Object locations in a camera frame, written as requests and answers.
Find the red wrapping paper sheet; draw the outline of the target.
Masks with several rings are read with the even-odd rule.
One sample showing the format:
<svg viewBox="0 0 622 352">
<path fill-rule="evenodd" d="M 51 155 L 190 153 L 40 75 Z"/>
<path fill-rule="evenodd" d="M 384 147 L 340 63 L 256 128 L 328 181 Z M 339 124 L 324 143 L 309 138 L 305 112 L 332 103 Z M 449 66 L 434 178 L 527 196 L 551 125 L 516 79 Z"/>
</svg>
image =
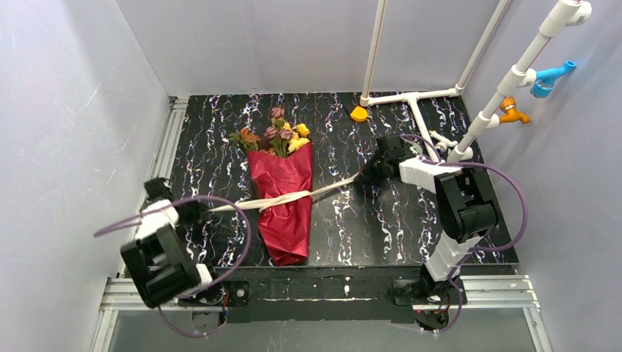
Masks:
<svg viewBox="0 0 622 352">
<path fill-rule="evenodd" d="M 312 191 L 313 145 L 303 145 L 287 158 L 263 152 L 247 153 L 257 197 L 272 199 Z M 298 265 L 309 256 L 312 197 L 273 205 L 260 211 L 258 229 L 277 266 Z"/>
</svg>

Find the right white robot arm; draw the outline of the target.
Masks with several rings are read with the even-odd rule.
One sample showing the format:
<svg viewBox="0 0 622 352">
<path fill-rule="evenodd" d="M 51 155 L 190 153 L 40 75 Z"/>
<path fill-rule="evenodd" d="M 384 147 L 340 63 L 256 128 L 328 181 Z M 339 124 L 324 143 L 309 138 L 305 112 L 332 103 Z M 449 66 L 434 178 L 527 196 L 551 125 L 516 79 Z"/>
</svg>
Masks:
<svg viewBox="0 0 622 352">
<path fill-rule="evenodd" d="M 500 220 L 487 171 L 427 161 L 415 155 L 396 134 L 377 138 L 376 145 L 360 179 L 375 184 L 399 180 L 436 196 L 442 234 L 422 269 L 422 280 L 432 285 L 459 275 L 458 263 Z"/>
</svg>

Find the beige ribbon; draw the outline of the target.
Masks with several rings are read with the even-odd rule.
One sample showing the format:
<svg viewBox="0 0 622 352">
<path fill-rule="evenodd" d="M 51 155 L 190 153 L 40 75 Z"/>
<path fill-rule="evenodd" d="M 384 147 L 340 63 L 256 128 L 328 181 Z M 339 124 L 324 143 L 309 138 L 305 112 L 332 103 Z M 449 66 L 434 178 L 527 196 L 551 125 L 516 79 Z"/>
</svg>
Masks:
<svg viewBox="0 0 622 352">
<path fill-rule="evenodd" d="M 240 210 L 253 210 L 257 209 L 260 212 L 264 211 L 267 208 L 271 208 L 277 205 L 283 205 L 289 202 L 294 202 L 296 200 L 305 198 L 305 197 L 316 197 L 320 196 L 326 192 L 335 190 L 342 186 L 347 186 L 350 183 L 353 183 L 356 177 L 359 175 L 357 172 L 353 176 L 346 178 L 344 180 L 338 181 L 328 186 L 324 186 L 323 188 L 314 190 L 314 191 L 296 191 L 288 194 L 284 194 L 278 196 L 276 198 L 267 198 L 267 199 L 256 199 L 246 202 L 238 202 L 234 205 L 222 205 L 220 207 L 211 208 L 210 212 L 224 212 L 224 211 L 234 211 L 235 208 L 239 208 Z"/>
</svg>

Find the yellow fake flower bunch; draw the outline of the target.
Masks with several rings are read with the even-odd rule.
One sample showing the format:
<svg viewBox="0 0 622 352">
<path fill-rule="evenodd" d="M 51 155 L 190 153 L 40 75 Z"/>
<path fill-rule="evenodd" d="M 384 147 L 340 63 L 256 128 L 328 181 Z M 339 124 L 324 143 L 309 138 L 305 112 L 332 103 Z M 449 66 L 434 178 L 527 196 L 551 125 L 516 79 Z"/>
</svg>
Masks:
<svg viewBox="0 0 622 352">
<path fill-rule="evenodd" d="M 304 123 L 300 123 L 294 127 L 285 124 L 279 132 L 279 136 L 285 142 L 285 150 L 288 154 L 296 152 L 301 147 L 311 142 L 310 129 Z"/>
</svg>

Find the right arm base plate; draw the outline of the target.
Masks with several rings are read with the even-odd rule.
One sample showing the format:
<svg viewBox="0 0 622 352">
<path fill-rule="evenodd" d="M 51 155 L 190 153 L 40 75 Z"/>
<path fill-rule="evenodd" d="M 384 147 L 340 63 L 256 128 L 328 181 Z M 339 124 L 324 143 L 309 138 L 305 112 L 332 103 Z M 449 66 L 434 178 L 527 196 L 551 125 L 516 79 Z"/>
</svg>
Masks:
<svg viewBox="0 0 622 352">
<path fill-rule="evenodd" d="M 415 323 L 423 331 L 438 333 L 450 325 L 450 309 L 467 302 L 462 281 L 437 282 L 431 287 L 425 280 L 396 279 L 389 296 L 397 306 L 410 306 Z"/>
</svg>

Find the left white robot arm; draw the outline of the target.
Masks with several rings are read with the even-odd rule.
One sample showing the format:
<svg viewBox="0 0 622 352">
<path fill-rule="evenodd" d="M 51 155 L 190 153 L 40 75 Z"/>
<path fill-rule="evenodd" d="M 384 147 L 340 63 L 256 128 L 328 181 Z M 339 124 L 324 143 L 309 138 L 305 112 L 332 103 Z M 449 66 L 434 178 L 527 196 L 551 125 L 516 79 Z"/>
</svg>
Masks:
<svg viewBox="0 0 622 352">
<path fill-rule="evenodd" d="M 203 220 L 207 206 L 191 201 L 173 205 L 168 180 L 157 177 L 144 183 L 147 204 L 135 238 L 120 249 L 121 257 L 143 303 L 156 308 L 178 296 L 189 296 L 213 281 L 205 264 L 194 262 L 178 227 Z"/>
</svg>

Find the orange tape measure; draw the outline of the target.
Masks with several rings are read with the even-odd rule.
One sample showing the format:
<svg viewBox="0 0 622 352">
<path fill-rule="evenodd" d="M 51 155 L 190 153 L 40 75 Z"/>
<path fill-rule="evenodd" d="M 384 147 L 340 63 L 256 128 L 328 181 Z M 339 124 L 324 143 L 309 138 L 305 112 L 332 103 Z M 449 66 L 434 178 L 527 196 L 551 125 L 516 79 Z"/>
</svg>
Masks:
<svg viewBox="0 0 622 352">
<path fill-rule="evenodd" d="M 355 106 L 349 116 L 355 122 L 366 122 L 368 119 L 368 111 L 364 107 Z"/>
</svg>

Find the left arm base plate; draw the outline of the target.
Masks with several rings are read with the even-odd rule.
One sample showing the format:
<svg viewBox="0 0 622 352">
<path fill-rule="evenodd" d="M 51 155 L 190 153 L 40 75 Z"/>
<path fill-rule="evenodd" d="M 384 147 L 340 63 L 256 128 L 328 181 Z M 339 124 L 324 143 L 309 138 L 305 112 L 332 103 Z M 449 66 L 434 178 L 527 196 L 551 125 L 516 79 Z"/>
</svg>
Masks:
<svg viewBox="0 0 622 352">
<path fill-rule="evenodd" d="M 180 307 L 246 307 L 249 303 L 247 281 L 223 281 L 188 298 L 179 298 Z"/>
</svg>

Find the pink fake flower bunch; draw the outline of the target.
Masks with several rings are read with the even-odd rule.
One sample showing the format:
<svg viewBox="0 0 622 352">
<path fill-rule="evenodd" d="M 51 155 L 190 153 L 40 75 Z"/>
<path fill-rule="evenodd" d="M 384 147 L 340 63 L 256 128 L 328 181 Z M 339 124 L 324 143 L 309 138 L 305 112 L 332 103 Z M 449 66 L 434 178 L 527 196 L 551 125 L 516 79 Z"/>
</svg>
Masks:
<svg viewBox="0 0 622 352">
<path fill-rule="evenodd" d="M 250 128 L 242 128 L 231 133 L 227 139 L 243 150 L 266 153 L 272 156 L 287 158 L 298 150 L 295 131 L 285 120 L 285 109 L 281 106 L 271 107 L 268 112 L 271 124 L 262 132 L 255 133 Z"/>
</svg>

